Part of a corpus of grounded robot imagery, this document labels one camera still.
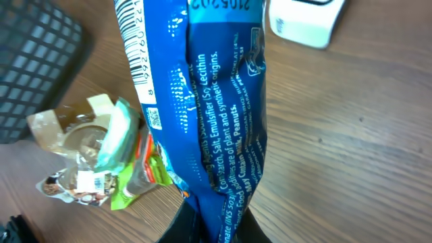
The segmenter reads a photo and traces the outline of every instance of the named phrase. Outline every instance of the wood grain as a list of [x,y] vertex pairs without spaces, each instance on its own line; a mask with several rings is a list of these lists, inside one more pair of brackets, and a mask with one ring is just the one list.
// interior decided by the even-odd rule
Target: wood grain
[[[106,92],[139,109],[113,2],[58,0],[94,35],[62,103]],[[432,1],[351,1],[326,51],[266,36],[269,144],[251,209],[274,242],[432,241]],[[124,211],[67,205],[34,185],[63,167],[0,146],[0,220],[23,213],[46,242],[154,242],[173,187]]]

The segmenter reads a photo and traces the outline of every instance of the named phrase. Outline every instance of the wooden table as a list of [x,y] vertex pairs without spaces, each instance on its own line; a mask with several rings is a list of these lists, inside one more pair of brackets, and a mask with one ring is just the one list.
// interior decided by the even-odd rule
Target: wooden table
[[[139,109],[113,2],[63,0],[94,52],[62,103],[102,92]],[[326,51],[266,36],[269,144],[250,204],[274,242],[432,242],[432,1],[351,1]],[[0,146],[0,220],[23,213],[46,242],[154,242],[173,187],[124,211],[67,205],[34,185],[64,165]]]

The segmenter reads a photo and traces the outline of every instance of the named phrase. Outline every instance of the black object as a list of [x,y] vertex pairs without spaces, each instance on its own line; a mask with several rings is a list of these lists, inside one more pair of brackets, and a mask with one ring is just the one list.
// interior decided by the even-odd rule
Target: black object
[[6,228],[0,225],[0,243],[37,243],[32,231],[21,215],[11,217]]
[[0,1],[0,144],[59,102],[90,53],[89,35],[48,0]]
[[[203,221],[199,214],[186,202],[183,202],[171,225],[157,243],[208,243],[205,240]],[[243,214],[242,221],[232,243],[271,243],[249,208]]]

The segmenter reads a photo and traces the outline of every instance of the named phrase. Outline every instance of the white plastic object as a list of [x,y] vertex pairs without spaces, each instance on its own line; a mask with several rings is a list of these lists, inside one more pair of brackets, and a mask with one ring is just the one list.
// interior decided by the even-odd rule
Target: white plastic object
[[325,49],[346,0],[272,0],[270,27],[282,38]]

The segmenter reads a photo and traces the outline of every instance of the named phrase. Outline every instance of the trash pile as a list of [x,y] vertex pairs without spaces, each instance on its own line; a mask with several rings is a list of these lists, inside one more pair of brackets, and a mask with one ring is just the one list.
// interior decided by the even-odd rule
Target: trash pile
[[65,203],[126,208],[157,184],[172,180],[146,124],[129,103],[106,94],[27,117],[39,146],[66,158],[66,168],[36,185]]

